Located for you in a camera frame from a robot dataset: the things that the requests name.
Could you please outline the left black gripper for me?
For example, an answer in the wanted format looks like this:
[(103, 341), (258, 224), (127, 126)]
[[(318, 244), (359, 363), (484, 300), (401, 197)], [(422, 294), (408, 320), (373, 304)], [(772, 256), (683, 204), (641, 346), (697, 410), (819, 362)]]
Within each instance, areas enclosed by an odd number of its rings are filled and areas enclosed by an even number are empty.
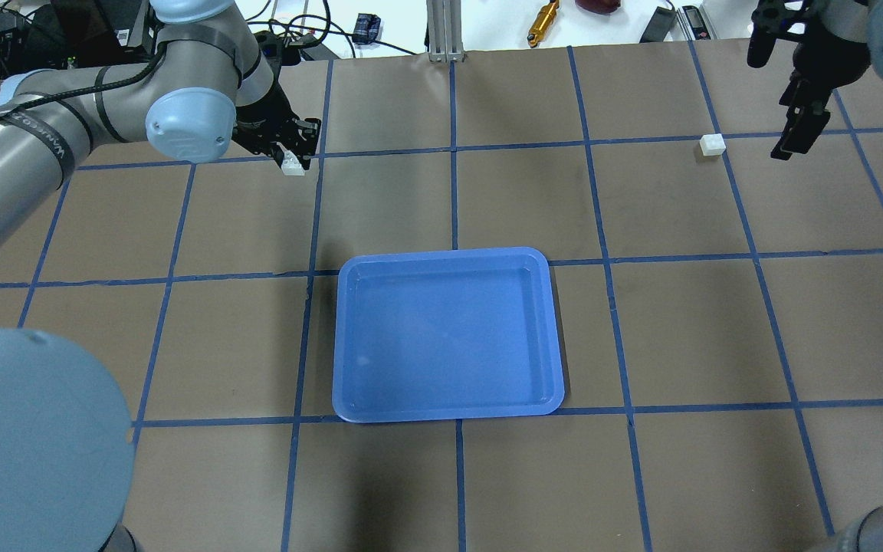
[(318, 118), (300, 118), (273, 76), (263, 97), (236, 108), (231, 139), (251, 154), (270, 157), (279, 166), (294, 153), (307, 171), (317, 154), (322, 125)]

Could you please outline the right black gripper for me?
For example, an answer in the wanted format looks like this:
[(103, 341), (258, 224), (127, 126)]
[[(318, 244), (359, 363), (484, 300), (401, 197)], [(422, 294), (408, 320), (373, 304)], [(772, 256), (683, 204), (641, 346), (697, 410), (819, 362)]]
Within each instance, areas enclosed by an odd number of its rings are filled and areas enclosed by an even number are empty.
[(787, 121), (770, 157), (807, 154), (829, 123), (834, 90), (868, 70), (866, 1), (760, 1), (751, 13), (747, 66), (764, 67), (776, 42), (795, 43), (793, 72), (779, 104)]

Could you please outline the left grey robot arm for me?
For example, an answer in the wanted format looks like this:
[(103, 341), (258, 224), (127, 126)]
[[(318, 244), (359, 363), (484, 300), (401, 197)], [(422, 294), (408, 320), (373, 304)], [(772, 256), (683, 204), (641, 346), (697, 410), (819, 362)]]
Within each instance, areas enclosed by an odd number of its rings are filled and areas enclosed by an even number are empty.
[[(153, 1), (144, 64), (36, 70), (0, 85), (0, 245), (98, 146), (201, 164), (232, 143), (287, 174), (317, 153), (232, 1)], [(0, 327), (0, 551), (140, 551), (123, 524), (136, 445), (125, 395), (67, 338)]]

